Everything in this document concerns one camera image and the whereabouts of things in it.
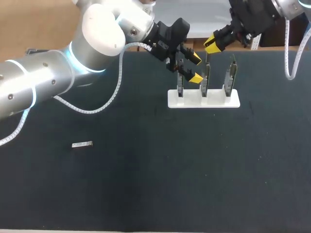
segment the white wall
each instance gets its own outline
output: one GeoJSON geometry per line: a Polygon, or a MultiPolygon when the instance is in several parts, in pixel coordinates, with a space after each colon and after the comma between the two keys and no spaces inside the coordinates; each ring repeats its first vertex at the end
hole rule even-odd
{"type": "Polygon", "coordinates": [[[229,0],[157,0],[155,21],[171,26],[182,17],[190,25],[188,38],[210,37],[231,21],[229,0]]]}

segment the cable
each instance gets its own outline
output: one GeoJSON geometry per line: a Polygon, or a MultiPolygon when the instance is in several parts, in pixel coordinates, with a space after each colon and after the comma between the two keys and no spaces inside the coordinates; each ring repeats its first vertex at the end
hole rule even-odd
{"type": "Polygon", "coordinates": [[[16,138],[16,136],[19,134],[19,132],[21,131],[21,129],[23,128],[24,124],[25,124],[25,121],[26,121],[26,118],[28,116],[28,113],[30,111],[30,108],[29,109],[26,109],[23,113],[23,115],[21,116],[21,119],[20,119],[20,122],[17,126],[17,128],[14,130],[13,133],[11,133],[11,135],[7,136],[6,138],[0,140],[0,146],[3,146],[4,144],[12,141],[14,138],[16,138]]]}
{"type": "Polygon", "coordinates": [[[112,101],[115,99],[115,97],[117,96],[118,94],[118,91],[119,91],[119,88],[121,86],[121,82],[122,82],[122,64],[123,64],[123,55],[124,55],[124,52],[129,48],[129,47],[142,47],[148,51],[151,51],[151,47],[149,45],[146,45],[146,44],[143,44],[143,43],[130,43],[130,44],[127,44],[124,49],[122,50],[121,54],[120,54],[120,61],[119,61],[119,79],[118,79],[118,84],[117,84],[117,87],[113,93],[113,95],[111,96],[111,98],[108,100],[108,102],[103,105],[102,107],[100,107],[99,109],[96,109],[96,110],[93,110],[93,111],[87,111],[87,110],[83,110],[83,109],[80,109],[80,108],[77,108],[75,106],[73,106],[72,104],[70,104],[69,102],[65,101],[63,98],[59,97],[59,96],[55,96],[54,99],[60,101],[61,103],[63,103],[64,105],[66,105],[67,107],[71,108],[72,110],[76,111],[76,112],[79,112],[79,113],[82,113],[82,114],[96,114],[96,113],[99,113],[101,112],[102,110],[104,110],[106,107],[108,107],[112,101]]]}
{"type": "Polygon", "coordinates": [[[288,80],[293,80],[296,77],[296,73],[298,70],[301,55],[305,49],[305,46],[306,46],[308,40],[311,37],[311,28],[308,30],[306,35],[303,37],[302,42],[299,46],[291,75],[289,72],[289,65],[288,65],[288,46],[289,46],[289,40],[290,40],[289,34],[290,34],[290,21],[286,20],[286,28],[285,28],[285,75],[286,75],[286,78],[288,80]]]}
{"type": "MultiPolygon", "coordinates": [[[[83,113],[83,114],[95,114],[95,113],[99,113],[101,112],[102,110],[104,110],[107,106],[109,106],[109,104],[111,104],[111,102],[114,100],[114,98],[117,96],[118,94],[118,91],[119,91],[119,88],[121,86],[121,81],[122,81],[122,65],[123,65],[123,55],[124,55],[124,52],[129,48],[129,47],[133,47],[133,46],[139,46],[139,47],[142,47],[148,51],[151,51],[151,47],[149,45],[146,45],[146,44],[143,44],[143,43],[130,43],[130,44],[127,44],[124,49],[122,50],[121,54],[120,54],[120,61],[119,61],[119,79],[118,79],[118,84],[117,84],[117,87],[112,95],[112,97],[109,99],[109,101],[101,108],[99,109],[96,109],[94,111],[86,111],[86,110],[82,110],[82,109],[79,109],[75,106],[73,106],[72,104],[68,103],[67,101],[65,101],[64,99],[60,98],[59,96],[55,96],[54,98],[58,101],[60,101],[61,103],[65,104],[66,106],[68,106],[69,108],[73,109],[74,111],[77,111],[79,113],[83,113]]],[[[28,116],[28,113],[30,111],[30,108],[29,109],[26,109],[20,119],[20,122],[17,126],[17,128],[15,129],[15,131],[9,135],[8,137],[0,140],[0,147],[3,146],[4,144],[12,141],[14,138],[16,138],[16,136],[20,133],[21,129],[23,128],[24,124],[25,124],[25,121],[26,121],[26,118],[28,116]]]]}

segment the wooden wall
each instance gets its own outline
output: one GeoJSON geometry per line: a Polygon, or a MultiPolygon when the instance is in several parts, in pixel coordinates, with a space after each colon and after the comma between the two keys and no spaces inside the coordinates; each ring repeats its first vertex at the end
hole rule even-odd
{"type": "Polygon", "coordinates": [[[65,47],[79,14],[71,0],[0,0],[0,62],[23,56],[27,48],[65,47]]]}

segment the black mat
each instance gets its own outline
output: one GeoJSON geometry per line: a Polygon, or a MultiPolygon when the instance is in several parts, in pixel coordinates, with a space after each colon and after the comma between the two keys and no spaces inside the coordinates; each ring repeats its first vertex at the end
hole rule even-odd
{"type": "MultiPolygon", "coordinates": [[[[211,88],[230,55],[212,57],[211,88]]],[[[311,53],[292,82],[282,52],[235,55],[239,109],[169,109],[176,75],[147,53],[125,55],[120,94],[100,114],[35,106],[0,148],[0,229],[311,231],[311,53]]],[[[100,107],[117,74],[115,62],[64,98],[100,107]]],[[[19,118],[0,123],[0,138],[19,118]]]]}

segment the screw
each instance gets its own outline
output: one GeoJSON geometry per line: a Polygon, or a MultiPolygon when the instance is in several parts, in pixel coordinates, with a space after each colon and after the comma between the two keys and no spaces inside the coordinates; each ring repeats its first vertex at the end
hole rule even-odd
{"type": "Polygon", "coordinates": [[[133,36],[137,35],[136,29],[132,29],[132,30],[131,30],[131,35],[133,35],[133,36]]]}

